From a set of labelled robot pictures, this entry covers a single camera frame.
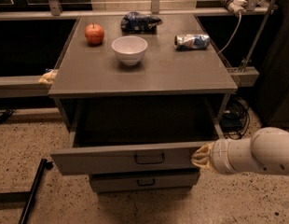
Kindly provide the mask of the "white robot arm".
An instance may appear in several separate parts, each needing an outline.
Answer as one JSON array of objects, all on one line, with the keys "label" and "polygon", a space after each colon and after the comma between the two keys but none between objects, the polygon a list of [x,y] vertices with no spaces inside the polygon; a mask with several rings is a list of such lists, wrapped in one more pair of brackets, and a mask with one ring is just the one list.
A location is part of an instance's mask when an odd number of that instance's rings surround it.
[{"label": "white robot arm", "polygon": [[221,175],[289,175],[289,132],[267,127],[251,138],[219,139],[200,147],[191,161]]}]

